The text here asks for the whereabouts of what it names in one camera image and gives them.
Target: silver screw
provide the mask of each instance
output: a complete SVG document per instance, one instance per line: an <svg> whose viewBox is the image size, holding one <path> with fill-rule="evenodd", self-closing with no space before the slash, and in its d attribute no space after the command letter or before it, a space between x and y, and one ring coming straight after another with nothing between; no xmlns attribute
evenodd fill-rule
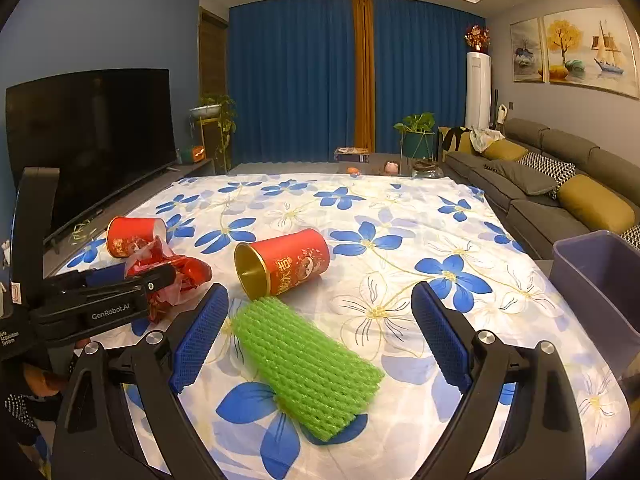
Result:
<svg viewBox="0 0 640 480"><path fill-rule="evenodd" d="M549 341L543 341L542 343L540 343L540 349L545 354L552 354L556 351L556 347L554 346L554 344L550 343Z"/></svg>
<svg viewBox="0 0 640 480"><path fill-rule="evenodd" d="M485 345L490 345L495 342L495 335L493 332L489 332L488 330L481 330L478 332L478 339Z"/></svg>
<svg viewBox="0 0 640 480"><path fill-rule="evenodd" d="M84 346L84 352L89 355L95 354L98 351L98 348L100 348L98 343L91 341Z"/></svg>
<svg viewBox="0 0 640 480"><path fill-rule="evenodd" d="M159 342L162 341L162 332L158 332L158 330L154 330L153 332L149 332L146 335L145 340L150 345L157 345Z"/></svg>

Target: sailboat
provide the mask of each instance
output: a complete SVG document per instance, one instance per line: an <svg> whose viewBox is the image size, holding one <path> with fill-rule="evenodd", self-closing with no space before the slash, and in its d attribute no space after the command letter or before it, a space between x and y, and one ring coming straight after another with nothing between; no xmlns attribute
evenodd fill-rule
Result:
<svg viewBox="0 0 640 480"><path fill-rule="evenodd" d="M622 54L622 51L616 45L611 33L604 33L602 22L600 22L600 35L593 37L593 46L591 49L598 51L598 55L594 59L603 72L611 72L614 74L625 73L625 55Z"/></svg>

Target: purple plastic bin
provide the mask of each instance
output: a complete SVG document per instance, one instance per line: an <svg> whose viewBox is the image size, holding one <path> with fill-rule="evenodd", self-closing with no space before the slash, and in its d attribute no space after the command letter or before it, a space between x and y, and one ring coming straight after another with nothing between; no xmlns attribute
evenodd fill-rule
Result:
<svg viewBox="0 0 640 480"><path fill-rule="evenodd" d="M640 352L640 251L609 231L559 240L549 279L620 377Z"/></svg>

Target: yellow tree in painting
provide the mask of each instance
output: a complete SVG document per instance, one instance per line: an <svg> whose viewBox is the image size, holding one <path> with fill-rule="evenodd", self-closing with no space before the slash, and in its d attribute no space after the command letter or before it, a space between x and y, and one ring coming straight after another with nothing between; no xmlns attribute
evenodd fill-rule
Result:
<svg viewBox="0 0 640 480"><path fill-rule="evenodd" d="M566 53L577 50L582 44L582 31L567 20L555 20L546 30L546 45L552 52L562 54L562 64L566 63Z"/></svg>

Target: gray sofa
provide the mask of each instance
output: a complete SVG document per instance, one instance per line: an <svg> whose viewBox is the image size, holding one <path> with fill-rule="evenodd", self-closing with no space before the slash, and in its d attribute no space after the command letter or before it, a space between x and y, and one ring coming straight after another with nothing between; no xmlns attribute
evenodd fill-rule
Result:
<svg viewBox="0 0 640 480"><path fill-rule="evenodd" d="M631 162L590 140L531 121L510 119L504 135L531 152L574 163L576 173L588 174L625 200L634 210L636 224L640 222L640 168ZM557 240L590 231L556 200L525 195L508 179L486 170L486 162L478 154L449 152L443 169L457 183L484 190L497 217L532 258L551 259Z"/></svg>

